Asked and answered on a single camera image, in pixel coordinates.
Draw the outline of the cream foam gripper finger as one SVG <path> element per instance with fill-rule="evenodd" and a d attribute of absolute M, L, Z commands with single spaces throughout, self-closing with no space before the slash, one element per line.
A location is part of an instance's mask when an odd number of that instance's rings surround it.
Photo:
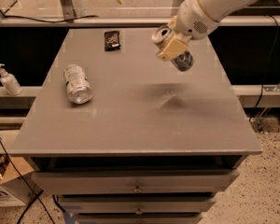
<path fill-rule="evenodd" d="M 171 38 L 166 38 L 159 44 L 159 51 L 157 57 L 165 62 L 171 61 L 183 52 L 187 51 L 189 47 L 189 39 L 174 35 Z"/>

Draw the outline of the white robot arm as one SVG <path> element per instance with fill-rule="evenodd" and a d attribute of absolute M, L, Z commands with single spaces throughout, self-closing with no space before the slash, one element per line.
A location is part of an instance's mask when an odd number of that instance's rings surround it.
<path fill-rule="evenodd" d="M 177 14 L 152 36 L 157 57 L 171 61 L 189 48 L 191 39 L 203 39 L 232 12 L 258 0 L 184 0 Z"/>

